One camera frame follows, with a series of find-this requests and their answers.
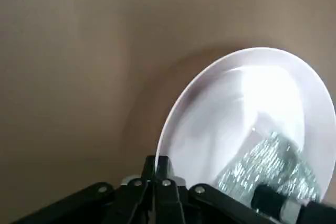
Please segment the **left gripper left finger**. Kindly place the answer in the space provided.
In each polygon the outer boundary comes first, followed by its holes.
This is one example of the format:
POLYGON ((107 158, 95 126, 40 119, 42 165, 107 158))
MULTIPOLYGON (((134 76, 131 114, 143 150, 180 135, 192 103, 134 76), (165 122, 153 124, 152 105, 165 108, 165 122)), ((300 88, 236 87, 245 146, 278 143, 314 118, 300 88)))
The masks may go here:
POLYGON ((155 156, 146 157, 142 174, 125 179, 117 189, 98 182, 14 223, 132 223, 139 218, 149 182, 154 175, 155 156))

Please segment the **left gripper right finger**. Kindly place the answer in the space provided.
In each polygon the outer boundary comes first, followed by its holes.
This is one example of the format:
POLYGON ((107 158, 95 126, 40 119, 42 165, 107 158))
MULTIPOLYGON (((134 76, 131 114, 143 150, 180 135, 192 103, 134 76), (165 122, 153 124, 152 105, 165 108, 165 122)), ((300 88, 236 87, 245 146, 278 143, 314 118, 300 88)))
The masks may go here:
POLYGON ((190 189, 173 179, 169 157, 159 156, 155 172, 156 223, 276 223, 208 184, 190 189))

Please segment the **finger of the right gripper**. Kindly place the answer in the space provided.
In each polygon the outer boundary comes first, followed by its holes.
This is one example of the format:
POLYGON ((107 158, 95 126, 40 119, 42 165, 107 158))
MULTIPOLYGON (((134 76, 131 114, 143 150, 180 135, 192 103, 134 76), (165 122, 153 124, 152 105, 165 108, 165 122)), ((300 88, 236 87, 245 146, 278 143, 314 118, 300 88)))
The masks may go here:
POLYGON ((255 189, 251 207, 281 223, 335 223, 334 207, 315 201, 296 200, 265 184, 255 189))

